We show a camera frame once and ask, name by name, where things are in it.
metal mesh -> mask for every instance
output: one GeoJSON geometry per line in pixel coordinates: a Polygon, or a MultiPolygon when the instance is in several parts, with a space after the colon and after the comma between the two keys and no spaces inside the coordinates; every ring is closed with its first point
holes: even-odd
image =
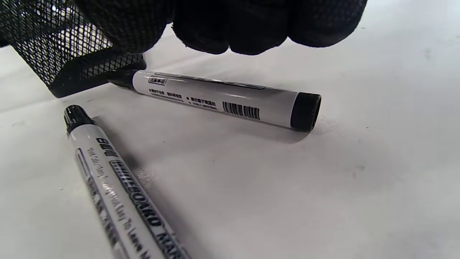
{"type": "Polygon", "coordinates": [[[115,48],[69,0],[2,0],[0,35],[57,97],[105,83],[111,70],[145,68],[142,54],[115,48]]]}

marker end cap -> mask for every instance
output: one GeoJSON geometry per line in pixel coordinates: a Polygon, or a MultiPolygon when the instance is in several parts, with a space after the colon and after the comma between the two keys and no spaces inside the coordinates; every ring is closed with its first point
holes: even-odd
{"type": "Polygon", "coordinates": [[[311,131],[318,118],[321,95],[299,93],[291,113],[291,127],[300,131],[311,131]]]}
{"type": "Polygon", "coordinates": [[[67,125],[67,132],[70,133],[76,127],[85,124],[94,124],[94,121],[86,114],[85,110],[78,105],[70,105],[65,108],[64,121],[67,125]]]}

marker label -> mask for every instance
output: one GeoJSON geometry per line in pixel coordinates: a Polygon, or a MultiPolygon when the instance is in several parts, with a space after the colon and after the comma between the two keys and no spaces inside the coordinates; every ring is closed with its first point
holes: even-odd
{"type": "Polygon", "coordinates": [[[120,259],[187,259],[185,250],[137,179],[96,125],[69,134],[81,175],[120,259]]]}
{"type": "Polygon", "coordinates": [[[291,126],[298,92],[167,73],[138,71],[134,89],[149,96],[251,120],[291,126]]]}

black marker cap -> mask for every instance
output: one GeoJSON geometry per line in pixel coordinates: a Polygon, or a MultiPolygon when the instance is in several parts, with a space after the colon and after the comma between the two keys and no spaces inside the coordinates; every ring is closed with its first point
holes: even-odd
{"type": "Polygon", "coordinates": [[[78,105],[70,105],[65,108],[64,121],[67,125],[67,133],[72,132],[78,126],[95,124],[85,110],[78,105]]]}
{"type": "Polygon", "coordinates": [[[107,75],[107,81],[114,85],[134,90],[132,78],[137,71],[139,69],[119,69],[112,71],[107,75]]]}
{"type": "Polygon", "coordinates": [[[291,127],[300,131],[311,131],[318,118],[321,95],[299,93],[291,113],[291,127]]]}

finger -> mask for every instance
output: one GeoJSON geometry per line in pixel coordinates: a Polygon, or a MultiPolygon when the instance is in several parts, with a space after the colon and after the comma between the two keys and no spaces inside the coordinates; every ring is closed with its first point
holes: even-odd
{"type": "Polygon", "coordinates": [[[217,0],[178,0],[173,30],[187,46],[211,54],[227,51],[217,0]]]}
{"type": "Polygon", "coordinates": [[[257,55],[281,45],[288,35],[286,0],[222,0],[224,35],[233,52],[257,55]]]}
{"type": "Polygon", "coordinates": [[[142,53],[160,39],[173,9],[168,0],[74,0],[85,18],[126,53],[142,53]]]}
{"type": "Polygon", "coordinates": [[[289,38],[310,47],[329,47],[361,20],[367,0],[293,0],[289,38]]]}

